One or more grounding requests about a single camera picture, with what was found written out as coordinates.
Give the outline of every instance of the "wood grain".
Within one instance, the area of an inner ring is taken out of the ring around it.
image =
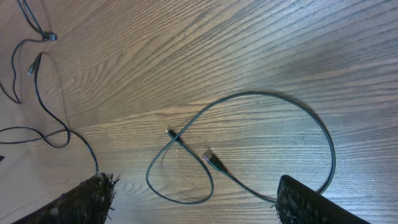
[[[39,90],[45,104],[81,133],[101,172],[121,174],[107,223],[278,223],[271,204],[211,168],[215,194],[194,206],[149,190],[147,166],[194,114],[247,90],[284,92],[313,108],[336,146],[335,178],[325,196],[371,223],[398,219],[398,2],[29,1],[56,42],[27,44],[17,56],[23,104],[0,94],[0,128],[60,128],[41,109],[25,71],[44,51]],[[39,38],[14,1],[0,2],[0,81],[11,90],[9,58],[23,38]],[[26,139],[14,132],[0,138]],[[52,140],[63,142],[64,135]],[[316,189],[329,170],[326,139],[298,108],[242,97],[206,112],[183,140],[211,148],[239,180],[275,195],[288,174]],[[42,141],[0,146],[0,223],[10,223],[92,176],[84,144]],[[208,194],[200,166],[173,145],[150,181],[163,194]]]

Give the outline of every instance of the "usb connector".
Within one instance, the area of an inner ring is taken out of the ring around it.
[[[224,164],[216,157],[216,155],[214,155],[211,150],[207,150],[204,154],[203,154],[203,158],[206,159],[206,161],[217,171],[220,171],[224,174],[228,173],[228,170],[226,169],[226,167],[224,166]]]

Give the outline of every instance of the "wooden surface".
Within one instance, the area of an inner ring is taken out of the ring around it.
[[[147,166],[208,103],[247,90],[276,90],[313,108],[336,146],[325,196],[371,223],[398,220],[398,2],[30,0],[59,40],[17,54],[23,105],[0,94],[0,128],[61,128],[40,108],[26,70],[44,51],[39,89],[50,111],[93,147],[101,172],[121,174],[107,223],[278,223],[271,204],[211,173],[215,194],[178,205],[150,191]],[[0,68],[30,29],[15,1],[0,2]],[[4,133],[2,140],[33,133]],[[65,141],[65,136],[52,138]],[[216,106],[183,135],[198,155],[212,149],[235,176],[275,195],[291,175],[315,189],[330,166],[326,139],[296,107],[266,97]],[[0,223],[10,223],[93,175],[83,143],[0,146]],[[156,189],[190,200],[208,194],[199,165],[173,145],[150,173]]]

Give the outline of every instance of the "cable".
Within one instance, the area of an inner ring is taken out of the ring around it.
[[[26,21],[28,22],[28,24],[31,26],[31,28],[33,30],[35,30],[37,33],[39,33],[42,36],[42,40],[34,40],[34,39],[24,39],[21,42],[19,42],[17,44],[17,46],[15,47],[14,51],[12,52],[11,55],[11,66],[12,66],[12,71],[14,72],[14,80],[12,82],[12,91],[14,93],[15,99],[13,99],[9,94],[7,94],[7,92],[5,91],[3,85],[0,83],[0,88],[1,90],[4,92],[4,94],[14,103],[17,104],[21,104],[22,102],[19,100],[16,91],[15,91],[15,85],[16,85],[16,79],[17,79],[17,73],[15,70],[15,66],[14,66],[14,57],[15,54],[18,50],[19,47],[21,47],[22,44],[26,43],[26,42],[36,42],[36,43],[40,43],[40,42],[45,42],[46,40],[57,40],[57,35],[55,35],[52,32],[43,32],[42,28],[40,27],[39,23],[37,22],[36,18],[34,17],[32,11],[30,10],[29,6],[26,3],[26,0],[22,0],[23,2],[23,6],[21,4],[21,2],[19,0],[17,0],[17,3],[26,19]],[[33,19],[34,24],[30,21],[28,15],[26,14],[25,10],[28,11],[30,17]],[[34,131],[36,132],[40,137],[39,138],[34,138],[34,139],[28,139],[28,140],[23,140],[23,141],[14,141],[14,142],[0,142],[0,144],[22,144],[22,143],[27,143],[27,142],[34,142],[34,141],[38,141],[43,139],[48,145],[54,147],[54,148],[63,148],[65,146],[67,146],[70,142],[70,138],[71,138],[71,134],[76,135],[77,137],[79,137],[83,143],[85,143],[87,150],[90,152],[91,156],[93,157],[94,160],[94,166],[95,166],[95,173],[98,173],[98,162],[96,159],[96,156],[92,150],[92,148],[90,147],[90,145],[88,144],[87,140],[85,138],[83,138],[83,136],[81,136],[79,133],[77,133],[76,131],[73,131],[71,129],[68,128],[68,126],[62,122],[59,118],[57,118],[53,113],[51,113],[47,107],[44,105],[41,97],[40,97],[40,93],[39,93],[39,88],[37,86],[37,78],[38,78],[38,74],[39,74],[39,67],[40,67],[40,63],[41,63],[41,59],[42,59],[42,54],[43,53],[39,53],[38,56],[36,57],[36,59],[34,60],[34,62],[32,63],[32,65],[29,67],[29,71],[28,71],[28,75],[34,73],[34,91],[37,97],[37,100],[39,101],[40,106],[43,108],[43,110],[49,114],[53,119],[55,119],[56,121],[58,121],[64,129],[62,130],[58,130],[55,131],[53,133],[50,133],[48,135],[44,135],[42,134],[39,130],[36,130],[34,128],[30,128],[30,127],[25,127],[25,126],[16,126],[16,127],[11,127],[11,128],[4,128],[4,129],[0,129],[0,133],[4,132],[4,131],[8,131],[8,130],[13,130],[13,129],[27,129],[30,131]],[[55,145],[53,143],[51,143],[47,138],[50,136],[53,136],[54,134],[58,134],[58,133],[62,133],[62,132],[66,132],[67,133],[67,141],[65,144],[62,145]]]
[[[310,115],[310,117],[319,125],[319,127],[321,128],[321,130],[323,131],[324,135],[326,136],[326,140],[328,141],[329,147],[330,147],[330,153],[331,153],[331,167],[330,167],[330,171],[329,171],[329,175],[328,178],[326,179],[326,181],[323,183],[323,185],[317,190],[317,193],[322,194],[330,185],[331,181],[333,180],[333,176],[335,174],[335,169],[336,169],[336,154],[335,154],[335,147],[333,145],[333,141],[331,139],[330,133],[328,132],[326,126],[323,124],[322,120],[317,116],[317,114],[315,112],[313,112],[309,107],[307,107],[305,104],[289,97],[289,96],[285,96],[281,93],[276,93],[276,92],[271,92],[271,91],[249,91],[249,92],[243,92],[243,93],[237,93],[237,94],[233,94],[227,97],[224,97],[222,99],[219,99],[211,104],[209,104],[208,106],[206,106],[205,108],[203,108],[201,111],[199,111],[182,129],[178,134],[175,134],[173,131],[168,131],[169,136],[172,138],[169,143],[167,143],[162,150],[159,151],[159,153],[155,156],[155,158],[152,160],[152,162],[149,164],[149,167],[147,169],[146,172],[146,182],[148,187],[155,192],[155,194],[161,196],[164,199],[170,200],[172,202],[176,202],[176,203],[181,203],[181,204],[197,204],[197,203],[202,203],[205,202],[207,200],[209,200],[211,198],[211,196],[213,195],[213,191],[214,191],[214,183],[213,183],[213,179],[211,178],[210,172],[208,171],[208,169],[204,166],[203,162],[199,159],[199,157],[192,152],[185,144],[184,142],[181,140],[181,135],[192,125],[193,122],[195,122],[204,112],[206,112],[208,109],[220,104],[220,103],[224,103],[225,101],[231,100],[233,98],[237,98],[240,96],[250,96],[250,95],[261,95],[261,96],[271,96],[274,98],[278,98],[281,100],[284,100],[288,103],[291,103],[297,107],[299,107],[301,110],[303,110],[304,112],[306,112],[308,115]],[[160,155],[166,151],[173,142],[177,142],[179,145],[181,145],[187,152],[189,152],[189,154],[191,154],[191,156],[193,158],[195,158],[199,164],[203,167],[203,169],[205,170],[209,181],[210,181],[210,194],[204,198],[203,200],[199,200],[196,202],[181,202],[181,201],[177,201],[171,198],[168,198],[162,194],[160,194],[158,191],[156,191],[153,186],[151,186],[151,184],[149,183],[149,172],[152,169],[152,166],[155,164],[156,160],[160,157]],[[246,187],[243,183],[241,183],[237,178],[235,178],[226,168],[225,166],[222,164],[222,162],[214,155],[211,153],[211,151],[206,151],[203,155],[203,157],[209,162],[209,164],[211,166],[213,166],[213,168],[215,168],[217,171],[220,171],[222,173],[224,173],[224,175],[226,175],[227,177],[229,177],[232,181],[234,181],[235,183],[237,183],[240,187],[242,187],[244,190],[248,191],[249,193],[253,194],[254,196],[256,196],[257,198],[264,200],[266,202],[272,202],[272,203],[276,203],[276,198],[267,196],[267,195],[262,195],[259,194],[257,192],[255,192],[254,190],[251,190],[249,187]]]

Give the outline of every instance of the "black cable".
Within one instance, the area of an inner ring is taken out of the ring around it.
[[[43,30],[40,27],[39,23],[37,22],[35,16],[33,15],[32,11],[30,10],[29,6],[27,5],[26,0],[22,0],[22,2],[23,2],[23,6],[22,6],[21,2],[19,0],[17,0],[18,6],[20,7],[20,9],[21,9],[26,21],[31,26],[31,28],[42,36],[42,40],[24,39],[24,40],[22,40],[21,42],[19,42],[17,44],[17,46],[15,47],[15,49],[12,52],[12,55],[11,55],[11,66],[12,66],[12,71],[14,72],[14,80],[12,82],[12,91],[14,93],[15,99],[13,99],[9,94],[7,94],[7,92],[5,91],[5,89],[4,89],[4,87],[3,87],[3,85],[1,83],[0,83],[0,88],[4,92],[4,94],[11,101],[13,101],[14,103],[17,103],[17,104],[21,104],[22,103],[19,100],[19,98],[18,98],[18,96],[16,94],[16,91],[15,91],[17,72],[16,72],[16,69],[15,69],[15,66],[14,66],[14,57],[15,57],[15,54],[16,54],[17,50],[19,49],[19,47],[21,47],[22,44],[24,44],[26,42],[40,43],[40,42],[45,42],[46,40],[57,40],[57,35],[55,35],[54,33],[52,33],[52,32],[43,32]],[[30,19],[29,19],[28,15],[26,14],[25,10],[29,13],[30,17],[33,19],[35,25],[33,25],[33,23],[30,21]],[[59,149],[59,148],[65,147],[65,146],[67,146],[69,144],[70,138],[71,138],[71,133],[72,133],[72,134],[78,136],[85,143],[85,145],[87,147],[87,150],[90,152],[91,156],[93,157],[94,166],[95,166],[95,172],[98,173],[98,162],[97,162],[95,154],[94,154],[92,148],[90,147],[90,145],[88,144],[87,140],[85,138],[83,138],[83,136],[81,136],[76,131],[73,131],[73,130],[69,129],[68,126],[64,122],[62,122],[59,118],[57,118],[54,114],[52,114],[47,109],[47,107],[45,107],[45,105],[44,105],[44,103],[43,103],[43,101],[42,101],[42,99],[40,97],[39,88],[37,87],[37,77],[38,77],[38,73],[39,73],[39,67],[40,67],[41,59],[42,59],[42,53],[39,53],[38,56],[36,57],[36,59],[34,60],[33,64],[30,66],[29,71],[28,71],[28,75],[30,75],[31,73],[34,73],[34,89],[35,89],[35,94],[36,94],[37,100],[39,101],[40,106],[53,119],[58,121],[63,126],[64,129],[55,131],[55,132],[50,133],[48,135],[44,135],[39,130],[36,130],[34,128],[30,128],[30,127],[25,127],[25,126],[4,128],[4,129],[0,129],[0,133],[3,132],[3,131],[12,130],[12,129],[27,129],[27,130],[36,132],[40,137],[39,138],[34,138],[34,139],[23,140],[23,141],[0,142],[0,144],[21,144],[21,143],[34,142],[34,141],[38,141],[38,140],[43,139],[48,145]],[[55,145],[55,144],[51,143],[47,139],[48,137],[53,136],[54,134],[58,134],[58,133],[62,133],[62,132],[66,132],[67,133],[67,141],[66,141],[65,144],[62,144],[62,145],[58,146],[58,145]]]
[[[178,134],[175,134],[174,132],[169,131],[169,136],[172,138],[172,140],[169,141],[169,143],[167,143],[162,150],[160,150],[160,152],[155,156],[155,158],[152,160],[152,162],[149,164],[149,167],[147,169],[146,172],[146,182],[148,187],[155,192],[157,195],[161,196],[162,198],[165,198],[167,200],[170,200],[172,202],[177,202],[177,203],[182,203],[182,204],[196,204],[196,203],[202,203],[205,202],[207,200],[210,199],[210,197],[213,195],[213,189],[214,189],[214,183],[213,183],[213,179],[211,178],[211,175],[208,171],[208,169],[204,166],[203,162],[199,159],[199,157],[192,152],[181,140],[181,135],[192,125],[193,122],[195,122],[200,115],[202,115],[204,112],[206,112],[208,109],[214,107],[215,105],[218,105],[220,103],[223,103],[227,100],[233,99],[233,98],[237,98],[240,96],[249,96],[249,95],[262,95],[262,96],[271,96],[274,98],[278,98],[281,100],[284,100],[288,103],[291,103],[295,106],[298,106],[300,109],[302,109],[304,112],[306,112],[308,115],[311,116],[311,118],[319,125],[319,127],[321,128],[321,130],[323,131],[324,135],[326,136],[326,140],[328,141],[329,147],[330,147],[330,153],[331,153],[331,167],[330,167],[330,172],[328,175],[328,178],[326,179],[326,181],[323,183],[323,185],[317,190],[317,192],[319,194],[322,194],[330,185],[333,176],[335,174],[335,169],[336,169],[336,154],[335,154],[335,147],[333,145],[333,141],[331,139],[330,133],[328,132],[326,126],[323,124],[322,120],[317,116],[317,114],[315,112],[313,112],[309,107],[307,107],[305,104],[289,97],[289,96],[285,96],[281,93],[276,93],[276,92],[271,92],[271,91],[249,91],[249,92],[244,92],[244,93],[237,93],[237,94],[233,94],[227,97],[224,97],[220,100],[217,100],[211,104],[209,104],[208,106],[206,106],[205,108],[203,108],[201,111],[199,111],[182,129]],[[149,183],[149,172],[152,168],[152,166],[155,164],[156,160],[160,157],[160,155],[166,151],[170,145],[177,141],[177,143],[179,143],[187,152],[189,152],[191,154],[192,157],[194,157],[199,163],[200,165],[203,167],[203,169],[205,170],[209,181],[210,181],[210,194],[209,196],[207,196],[206,198],[204,198],[203,200],[199,200],[197,202],[181,202],[181,201],[177,201],[171,198],[168,198],[162,194],[160,194],[158,191],[156,191],[153,186],[151,186],[151,184]],[[244,190],[248,191],[249,193],[253,194],[254,196],[256,196],[257,198],[261,199],[261,200],[265,200],[267,202],[272,202],[275,203],[276,202],[276,198],[270,197],[270,196],[266,196],[266,195],[262,195],[259,194],[257,192],[255,192],[254,190],[251,190],[249,187],[246,187],[243,183],[241,183],[237,178],[233,177],[233,175],[226,170],[226,168],[224,167],[224,165],[221,163],[220,160],[218,160],[212,153],[210,153],[209,151],[206,152],[203,157],[210,163],[210,165],[212,165],[216,170],[221,171],[222,173],[224,173],[225,175],[227,175],[231,180],[233,180],[234,182],[236,182],[239,186],[241,186]]]

